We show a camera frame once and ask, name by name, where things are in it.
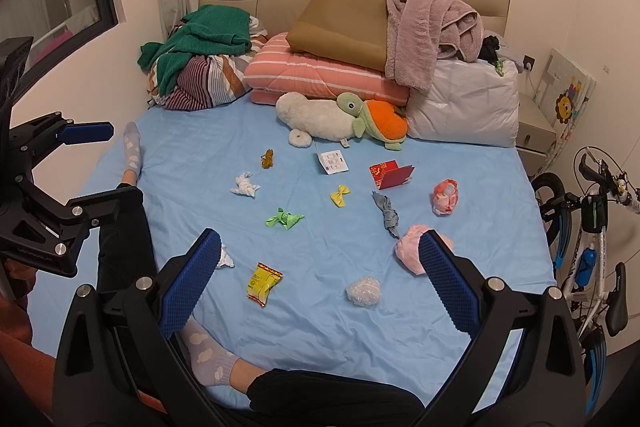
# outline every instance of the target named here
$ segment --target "pink bag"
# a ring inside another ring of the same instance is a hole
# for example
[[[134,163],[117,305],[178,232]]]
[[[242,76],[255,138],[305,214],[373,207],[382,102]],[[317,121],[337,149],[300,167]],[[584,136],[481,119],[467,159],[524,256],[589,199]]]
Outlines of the pink bag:
[[[458,203],[458,184],[444,180],[433,188],[433,213],[436,216],[451,214]]]
[[[398,240],[394,249],[398,259],[416,275],[426,273],[418,257],[418,245],[420,244],[422,234],[428,230],[431,230],[431,227],[427,225],[410,226],[408,232]],[[442,234],[440,234],[440,237],[445,245],[449,247],[449,250],[453,251],[453,241]]]

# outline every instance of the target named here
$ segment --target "gray sock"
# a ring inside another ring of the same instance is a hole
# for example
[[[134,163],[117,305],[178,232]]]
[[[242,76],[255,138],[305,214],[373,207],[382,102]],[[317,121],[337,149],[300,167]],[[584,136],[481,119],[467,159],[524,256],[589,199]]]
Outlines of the gray sock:
[[[191,370],[202,385],[229,385],[229,375],[240,357],[220,346],[193,318],[180,332],[191,355]]]
[[[140,155],[140,131],[134,122],[127,123],[122,141],[124,142],[124,169],[135,172],[138,179],[142,169],[142,156]]]

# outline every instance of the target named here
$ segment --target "yellow bow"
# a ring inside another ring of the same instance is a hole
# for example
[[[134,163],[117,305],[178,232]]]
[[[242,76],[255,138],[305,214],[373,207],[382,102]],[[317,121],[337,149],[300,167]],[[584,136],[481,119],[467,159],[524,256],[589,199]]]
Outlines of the yellow bow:
[[[343,194],[349,194],[351,191],[347,185],[338,185],[338,191],[331,193],[331,199],[335,203],[335,206],[344,206]]]

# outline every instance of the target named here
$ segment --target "pillow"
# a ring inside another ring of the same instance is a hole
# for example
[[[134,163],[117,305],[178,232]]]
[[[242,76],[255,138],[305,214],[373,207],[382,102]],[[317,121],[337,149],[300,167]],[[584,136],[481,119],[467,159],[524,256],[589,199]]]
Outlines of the pillow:
[[[518,70],[505,60],[501,77],[484,60],[437,60],[427,94],[411,90],[406,121],[414,138],[513,147]]]
[[[281,95],[291,91],[308,98],[332,99],[353,92],[363,100],[406,105],[409,89],[385,78],[381,71],[306,53],[294,54],[286,37],[286,33],[280,33],[270,39],[246,67],[244,80],[254,89],[252,102],[275,105]]]
[[[251,88],[244,81],[244,71],[267,41],[267,30],[253,16],[249,17],[251,49],[244,55],[196,55],[178,75],[176,86],[166,96],[158,95],[156,64],[148,74],[148,91],[154,103],[166,109],[196,111],[230,103]]]

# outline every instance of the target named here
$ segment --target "water bottle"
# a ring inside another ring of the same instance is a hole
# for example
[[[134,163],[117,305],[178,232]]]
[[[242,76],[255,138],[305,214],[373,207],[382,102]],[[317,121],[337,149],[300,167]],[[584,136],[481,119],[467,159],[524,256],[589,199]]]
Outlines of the water bottle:
[[[578,265],[578,273],[575,275],[575,283],[583,288],[589,284],[593,267],[596,266],[596,251],[593,248],[585,248]]]

